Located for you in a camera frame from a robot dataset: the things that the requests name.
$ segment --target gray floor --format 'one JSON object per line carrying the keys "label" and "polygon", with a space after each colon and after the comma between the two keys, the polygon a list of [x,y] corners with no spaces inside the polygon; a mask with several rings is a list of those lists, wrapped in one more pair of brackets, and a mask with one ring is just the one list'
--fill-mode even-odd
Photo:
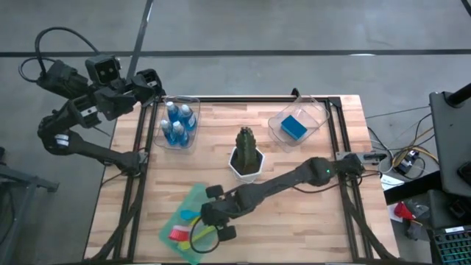
{"label": "gray floor", "polygon": [[[71,27],[103,51],[132,51],[146,0],[4,0],[0,2],[0,52],[32,52],[36,34]],[[155,0],[142,49],[465,49],[471,18],[460,1],[442,0]],[[89,48],[64,32],[47,35],[49,52]],[[18,245],[21,263],[79,261],[90,228],[103,166],[78,155],[56,157],[36,136],[39,121],[63,99],[23,81],[24,58],[0,57],[0,146],[11,167],[60,182],[41,191]],[[86,58],[61,58],[85,74]],[[155,68],[169,94],[360,94],[365,116],[428,104],[434,91],[454,91],[469,80],[471,55],[140,58],[137,69]],[[129,57],[121,59],[125,76]],[[36,63],[26,67],[38,75]],[[428,110],[368,119],[389,147],[413,138],[410,127]],[[99,127],[111,133],[113,122]],[[422,128],[430,127],[426,121]],[[110,139],[77,128],[102,146]],[[433,142],[425,145],[436,153]],[[430,160],[428,171],[436,167]],[[428,243],[409,241],[394,224],[400,254],[430,261]]]}

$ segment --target plastic bottle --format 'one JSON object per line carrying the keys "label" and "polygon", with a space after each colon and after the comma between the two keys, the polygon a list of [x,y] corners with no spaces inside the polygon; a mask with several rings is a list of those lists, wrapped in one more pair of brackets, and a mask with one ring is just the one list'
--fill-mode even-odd
{"label": "plastic bottle", "polygon": [[196,128],[196,117],[193,110],[188,105],[182,105],[180,121],[187,131],[192,131]]}
{"label": "plastic bottle", "polygon": [[178,143],[177,135],[175,135],[173,127],[169,121],[163,119],[160,122],[160,127],[162,128],[162,132],[170,145],[175,145]]}
{"label": "plastic bottle", "polygon": [[188,135],[188,132],[185,130],[184,126],[179,121],[174,122],[174,133],[177,136],[177,140],[180,143],[180,146],[188,146],[190,136]]}
{"label": "plastic bottle", "polygon": [[180,109],[173,102],[167,102],[167,112],[169,114],[169,120],[176,122],[180,118]]}

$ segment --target wooden table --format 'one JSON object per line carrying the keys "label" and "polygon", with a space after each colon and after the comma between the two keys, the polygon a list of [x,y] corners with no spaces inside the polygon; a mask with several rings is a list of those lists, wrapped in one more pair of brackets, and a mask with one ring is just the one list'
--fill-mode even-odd
{"label": "wooden table", "polygon": [[[360,97],[341,96],[341,103],[352,151],[370,151],[372,147]],[[152,147],[135,262],[183,262],[159,241],[157,235],[194,183],[208,186],[221,184],[225,190],[240,184],[232,176],[227,162],[241,126],[252,128],[257,146],[266,156],[261,180],[291,171],[309,157],[319,156],[333,160],[327,123],[290,153],[284,152],[271,140],[268,118],[287,105],[288,103],[202,103],[194,154],[174,154],[165,152],[158,146]],[[132,149],[139,111],[137,107],[134,112],[119,118],[113,137],[114,150],[125,152]],[[334,115],[337,138],[341,141],[336,117]],[[117,169],[109,168],[105,179],[117,173]],[[334,183],[337,183],[336,177],[330,181],[330,184]],[[85,252],[86,258],[93,256],[116,228],[124,184],[123,177],[102,187]],[[316,189],[307,184],[300,188]],[[379,178],[365,178],[360,190],[368,225],[386,249],[398,256]],[[222,242],[202,262],[351,261],[338,187],[319,194],[286,190],[266,199],[253,213],[232,220],[230,224],[236,226],[237,238]],[[361,247],[359,229],[355,229],[355,234],[358,246]],[[127,249],[127,240],[124,240],[123,248]]]}

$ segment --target clear plastic container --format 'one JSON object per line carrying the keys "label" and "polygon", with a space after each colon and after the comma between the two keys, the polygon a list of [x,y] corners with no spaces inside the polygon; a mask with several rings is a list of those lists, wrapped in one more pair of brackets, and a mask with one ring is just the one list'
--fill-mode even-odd
{"label": "clear plastic container", "polygon": [[187,146],[181,146],[179,144],[175,145],[170,145],[165,138],[165,135],[163,134],[162,129],[160,128],[160,121],[162,119],[166,119],[167,121],[169,120],[169,115],[167,111],[167,107],[163,110],[163,113],[161,117],[158,119],[158,122],[156,123],[159,127],[157,130],[157,135],[154,137],[154,144],[160,147],[163,147],[164,149],[167,150],[174,150],[174,151],[184,151],[185,153],[192,153],[194,151],[195,142],[196,139],[196,134],[198,132],[198,127],[199,127],[199,108],[200,108],[200,102],[198,98],[195,97],[190,97],[190,96],[167,96],[163,99],[163,106],[166,106],[167,102],[173,102],[176,106],[182,107],[183,104],[187,104],[194,113],[194,116],[196,118],[196,129],[192,131],[187,131],[188,135],[190,136],[189,142]]}
{"label": "clear plastic container", "polygon": [[[169,239],[169,234],[174,225],[189,226],[191,221],[183,220],[180,217],[180,212],[183,210],[191,210],[199,212],[201,205],[209,202],[210,200],[206,197],[206,186],[202,183],[196,183],[191,189],[190,193],[185,197],[182,204],[178,207],[177,211],[172,214],[169,221],[163,226],[159,232],[159,239],[171,250],[176,252],[180,257],[184,258],[187,262],[192,265],[198,264],[203,258],[204,254],[194,252],[192,249],[181,250],[178,247],[178,242]],[[196,226],[194,236],[197,235],[205,226],[202,221],[199,221],[199,225]],[[198,241],[194,241],[194,247],[197,250],[209,250],[216,239],[216,231],[209,232],[206,236],[202,237]]]}
{"label": "clear plastic container", "polygon": [[[281,129],[281,122],[290,115],[307,129],[298,140]],[[299,96],[288,107],[268,120],[269,135],[285,152],[290,152],[317,131],[328,119],[329,112],[312,96]]]}

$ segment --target cactus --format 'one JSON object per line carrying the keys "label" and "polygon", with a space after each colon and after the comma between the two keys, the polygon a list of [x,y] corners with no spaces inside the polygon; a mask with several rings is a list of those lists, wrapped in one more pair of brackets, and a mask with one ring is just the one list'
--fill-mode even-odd
{"label": "cactus", "polygon": [[260,165],[252,130],[248,127],[242,127],[235,139],[235,145],[237,147],[235,169],[241,175],[256,173]]}

